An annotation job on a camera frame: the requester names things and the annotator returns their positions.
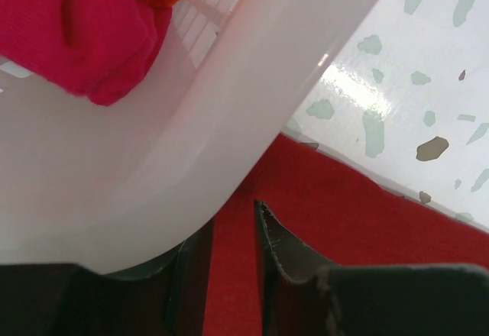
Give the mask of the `dark red t-shirt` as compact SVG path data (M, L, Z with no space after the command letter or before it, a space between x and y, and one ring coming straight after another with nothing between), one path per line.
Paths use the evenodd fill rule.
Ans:
M345 265L488 265L488 236L391 194L280 135L214 218L203 332L259 335L254 200L318 252Z

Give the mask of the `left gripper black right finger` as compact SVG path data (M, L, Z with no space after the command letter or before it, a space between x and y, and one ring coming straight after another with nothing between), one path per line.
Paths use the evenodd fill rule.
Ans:
M488 272L473 264L344 267L254 203L264 335L486 335Z

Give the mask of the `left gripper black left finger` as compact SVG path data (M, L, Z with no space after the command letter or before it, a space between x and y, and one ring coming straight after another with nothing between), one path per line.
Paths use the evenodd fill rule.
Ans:
M201 335L212 221L148 262L111 274L74 263L1 267L3 335Z

